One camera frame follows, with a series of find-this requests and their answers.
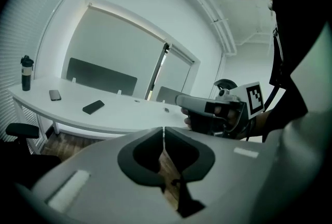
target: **black phone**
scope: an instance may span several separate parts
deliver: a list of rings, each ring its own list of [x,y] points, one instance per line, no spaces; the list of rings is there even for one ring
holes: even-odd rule
[[[85,106],[83,108],[83,111],[87,114],[93,114],[95,111],[99,110],[102,108],[105,104],[102,101],[96,101],[94,103],[91,103],[88,106]]]
[[[50,90],[51,101],[60,101],[61,96],[58,90]]]

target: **hand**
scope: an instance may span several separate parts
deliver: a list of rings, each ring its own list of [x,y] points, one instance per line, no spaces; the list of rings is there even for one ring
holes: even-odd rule
[[[218,114],[220,114],[220,112],[222,111],[222,108],[221,106],[216,106],[215,109],[214,109],[214,114],[216,116],[218,116]],[[184,114],[184,115],[187,115],[189,116],[189,111],[186,110],[186,109],[181,109],[181,112]],[[234,126],[236,121],[238,119],[238,113],[234,110],[230,110],[228,115],[227,115],[227,120],[228,120],[228,123],[231,125],[231,126]],[[191,129],[191,120],[190,118],[186,118],[185,119],[185,124],[188,125],[188,127]]]

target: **person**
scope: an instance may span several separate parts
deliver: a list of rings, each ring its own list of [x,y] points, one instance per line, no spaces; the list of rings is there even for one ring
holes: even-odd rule
[[[304,116],[308,110],[291,79],[291,73],[309,52],[320,32],[330,18],[327,11],[327,0],[271,0],[272,10],[276,14],[278,34],[280,38],[283,61],[279,48],[274,50],[274,65],[270,83],[286,89],[276,107],[256,117],[256,124],[249,136],[263,136],[266,140],[269,132],[284,128],[290,121]],[[221,111],[215,108],[215,115]],[[234,124],[236,114],[230,112],[228,121]],[[190,127],[191,120],[185,119]],[[246,134],[238,135],[237,139],[246,138]]]

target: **water bottle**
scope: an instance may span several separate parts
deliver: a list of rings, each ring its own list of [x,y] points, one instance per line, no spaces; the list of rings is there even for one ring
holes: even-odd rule
[[[28,91],[30,90],[31,85],[31,73],[33,70],[33,60],[29,58],[29,56],[25,55],[21,59],[22,64],[22,90]]]

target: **white tabletop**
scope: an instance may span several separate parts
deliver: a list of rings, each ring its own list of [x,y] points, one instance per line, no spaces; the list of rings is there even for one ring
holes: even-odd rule
[[[49,90],[59,90],[62,100],[51,101]],[[33,80],[30,91],[23,91],[22,85],[8,91],[37,114],[88,131],[127,134],[155,127],[185,127],[186,116],[178,106],[116,95],[57,77]],[[98,100],[105,106],[91,115],[82,111],[83,107]]]

